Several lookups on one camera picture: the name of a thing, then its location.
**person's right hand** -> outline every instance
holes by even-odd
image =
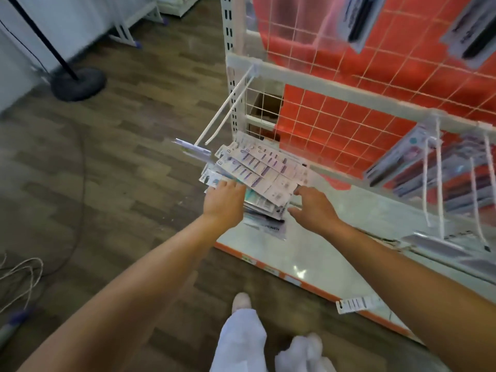
[[[341,223],[334,207],[322,192],[312,187],[298,187],[294,194],[301,196],[301,210],[291,207],[288,212],[307,230],[323,236]]]

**white shelf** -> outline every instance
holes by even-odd
[[[161,13],[182,17],[198,0],[181,1],[182,0],[178,0],[177,2],[174,2],[173,0],[157,0],[158,9]]]

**wooden floor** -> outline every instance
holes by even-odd
[[[169,141],[195,141],[227,95],[219,0],[200,0],[182,20],[138,24],[143,49],[102,40],[82,60],[108,75],[105,91],[77,104],[39,88],[0,122],[0,235],[7,265],[38,256],[51,272],[79,230],[70,263],[36,290],[37,309],[0,354],[10,372],[129,264],[201,212],[202,163]],[[230,127],[216,145],[231,139]],[[1,287],[0,298],[6,292]],[[236,293],[246,291],[267,333],[266,357],[315,331],[339,372],[446,370],[422,346],[219,250],[211,250],[129,370],[207,371]]]

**white wall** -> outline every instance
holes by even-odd
[[[111,11],[108,10],[105,0],[18,1],[65,59],[76,55],[113,25]],[[145,0],[117,0],[117,3],[121,7],[122,14],[129,16],[144,5]],[[38,56],[48,70],[53,70],[58,66],[57,60],[7,0],[0,0],[0,19]],[[0,30],[9,35],[1,25]],[[2,36],[0,40],[0,112],[12,103],[12,99],[16,100],[21,97],[36,83],[33,81],[33,73],[30,72],[29,67],[25,65],[25,62],[16,59],[18,52],[15,52],[7,43]],[[35,65],[39,66],[20,44],[14,43]],[[14,82],[19,86],[12,88]]]

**black stand base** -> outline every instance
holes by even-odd
[[[73,80],[68,73],[60,74],[52,80],[53,95],[64,102],[78,102],[99,93],[107,84],[105,74],[96,68],[75,69],[79,78]]]

